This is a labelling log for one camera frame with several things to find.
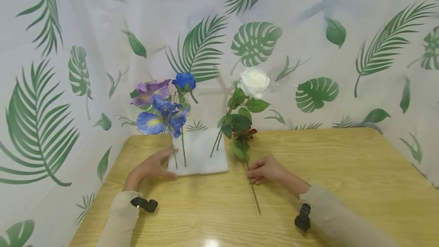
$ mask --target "wooden table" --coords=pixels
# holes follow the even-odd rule
[[[70,247],[94,247],[125,176],[168,143],[165,135],[128,139]],[[154,214],[141,212],[132,246],[329,246],[323,232],[294,226],[300,204],[274,184],[255,187],[259,216],[245,164],[231,152],[230,172],[157,179],[144,184],[159,202]],[[259,132],[253,160],[273,154],[287,169],[334,192],[350,209],[402,247],[437,247],[439,192],[393,146],[370,128]]]

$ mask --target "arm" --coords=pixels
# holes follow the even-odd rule
[[[129,247],[139,217],[139,209],[131,204],[135,197],[142,197],[140,186],[145,178],[165,176],[177,178],[161,166],[161,161],[173,153],[168,148],[153,154],[135,167],[125,180],[122,192],[116,195],[110,207],[109,217],[96,247]]]
[[[249,167],[247,175],[256,185],[274,180],[300,202],[311,207],[309,218],[327,235],[347,247],[398,247],[384,233],[347,209],[329,191],[318,184],[312,186],[288,172],[277,160],[264,157]]]

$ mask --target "white rose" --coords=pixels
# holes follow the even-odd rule
[[[241,88],[246,96],[261,99],[269,83],[270,79],[263,71],[256,67],[249,67],[241,73],[238,88]]]

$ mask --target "beige sleeve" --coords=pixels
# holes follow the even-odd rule
[[[120,192],[110,207],[109,218],[96,247],[130,247],[139,209],[130,201],[142,195],[134,191]]]
[[[318,184],[313,184],[306,193],[300,195],[300,202],[309,204],[309,218],[340,244],[337,246],[398,247],[384,233],[347,209],[331,192]]]

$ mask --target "white curtain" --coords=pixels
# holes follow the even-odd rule
[[[134,84],[180,71],[198,82],[188,129],[216,127],[257,66],[271,106],[255,128],[371,127],[439,186],[438,0],[0,4],[1,246],[67,246],[138,134]]]

